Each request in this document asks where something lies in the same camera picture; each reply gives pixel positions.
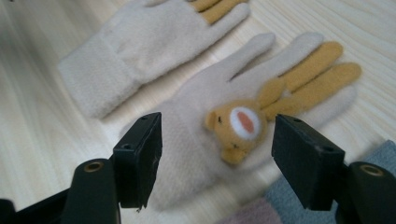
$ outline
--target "wood grain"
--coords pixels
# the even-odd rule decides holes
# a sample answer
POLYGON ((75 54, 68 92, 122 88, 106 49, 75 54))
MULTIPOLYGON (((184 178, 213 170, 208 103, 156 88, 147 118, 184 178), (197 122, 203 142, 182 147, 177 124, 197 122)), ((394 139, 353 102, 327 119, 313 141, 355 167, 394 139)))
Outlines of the wood grain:
MULTIPOLYGON (((87 119, 56 65, 126 2, 0 2, 0 198, 18 210, 68 188, 80 163, 111 154, 125 124, 259 33, 276 34, 274 55, 295 36, 320 32, 344 46, 341 62, 361 65, 356 103, 320 130, 346 150, 347 161, 396 140, 395 1, 250 0, 250 17, 194 61, 144 86, 105 119, 87 119)), ((212 223, 262 195, 278 175, 269 162, 239 184, 220 182, 165 212, 122 210, 122 222, 212 223)))

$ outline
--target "bunny face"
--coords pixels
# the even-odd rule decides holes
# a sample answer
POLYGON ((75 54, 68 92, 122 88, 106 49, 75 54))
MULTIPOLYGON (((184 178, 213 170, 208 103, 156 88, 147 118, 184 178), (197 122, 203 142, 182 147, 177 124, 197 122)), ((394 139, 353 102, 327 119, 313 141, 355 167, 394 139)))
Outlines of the bunny face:
POLYGON ((255 101, 241 100, 209 112, 205 126, 221 142, 221 157, 230 164, 238 164, 262 141, 267 121, 255 101))

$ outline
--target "ribbed cuff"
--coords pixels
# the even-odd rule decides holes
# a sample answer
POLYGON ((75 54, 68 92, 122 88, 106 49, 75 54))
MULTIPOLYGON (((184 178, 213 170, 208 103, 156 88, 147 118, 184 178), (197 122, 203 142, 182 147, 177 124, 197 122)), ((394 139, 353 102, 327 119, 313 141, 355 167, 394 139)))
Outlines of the ribbed cuff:
POLYGON ((127 68, 100 33, 66 56, 58 69, 82 113, 100 119, 140 86, 141 73, 127 68))

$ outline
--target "knit glove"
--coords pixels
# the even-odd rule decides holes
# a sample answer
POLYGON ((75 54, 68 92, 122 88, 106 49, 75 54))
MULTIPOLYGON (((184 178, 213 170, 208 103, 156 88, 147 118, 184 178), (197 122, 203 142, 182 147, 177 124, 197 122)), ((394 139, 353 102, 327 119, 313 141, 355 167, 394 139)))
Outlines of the knit glove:
POLYGON ((358 64, 332 66, 342 52, 339 43, 325 42, 287 73, 266 81, 255 98, 233 98, 208 112, 205 126, 221 142, 221 157, 239 164, 264 140, 276 114, 298 115, 355 81, 361 75, 358 64))
POLYGON ((245 1, 131 1, 62 59, 65 86, 85 115, 100 119, 222 38, 248 15, 245 1))
MULTIPOLYGON (((263 143, 239 165, 230 166, 220 156, 218 139, 205 128, 205 116, 232 99, 253 98, 266 80, 290 70, 315 50, 322 39, 319 34, 301 35, 271 60, 237 75, 275 41, 272 34, 257 35, 233 55, 192 77, 170 100, 155 107, 152 111, 163 113, 163 156, 150 205, 164 209, 212 185, 218 178, 233 181, 271 158, 273 122, 268 125, 263 143)), ((317 128, 344 110, 354 97, 352 87, 344 88, 300 118, 317 128)))

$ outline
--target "glove finger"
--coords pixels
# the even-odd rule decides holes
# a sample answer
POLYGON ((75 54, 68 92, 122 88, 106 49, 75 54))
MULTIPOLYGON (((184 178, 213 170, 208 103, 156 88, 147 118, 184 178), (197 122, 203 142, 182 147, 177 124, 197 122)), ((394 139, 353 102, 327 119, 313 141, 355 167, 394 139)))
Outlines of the glove finger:
POLYGON ((248 4, 241 3, 236 5, 229 13, 227 13, 227 15, 223 16, 221 20, 217 21, 212 25, 206 26, 206 29, 204 29, 200 33, 202 41, 204 41, 204 39, 211 40, 222 38, 225 34, 230 32, 230 30, 233 29, 237 24, 244 20, 249 13, 250 9, 248 7, 248 4))
POLYGON ((276 114, 297 115, 325 101, 361 75, 361 67, 356 63, 343 63, 329 69, 292 96, 283 98, 264 109, 268 120, 276 114))
POLYGON ((229 89, 232 89, 233 94, 238 97, 255 97, 257 94, 255 91, 258 91, 265 81, 290 70, 317 49, 322 41, 323 35, 318 33, 305 33, 298 36, 274 58, 234 78, 229 89))
POLYGON ((210 77, 202 77, 211 80, 210 83, 216 86, 214 86, 215 89, 224 86, 248 63, 270 49, 274 45, 275 39, 276 37, 272 33, 254 36, 237 52, 203 71, 210 77))
POLYGON ((213 24, 216 21, 224 17, 228 12, 230 12, 235 6, 246 2, 247 0, 221 0, 213 7, 205 10, 201 13, 204 19, 209 24, 213 24))
POLYGON ((326 42, 312 52, 305 60, 282 75, 290 92, 296 91, 314 77, 329 68, 343 53, 337 42, 326 42))
POLYGON ((220 0, 196 0, 190 2, 197 12, 203 12, 210 7, 213 7, 220 0))
POLYGON ((356 87, 354 85, 347 86, 314 108, 305 111, 298 118, 313 128, 318 129, 346 111, 353 104, 357 96, 356 87))

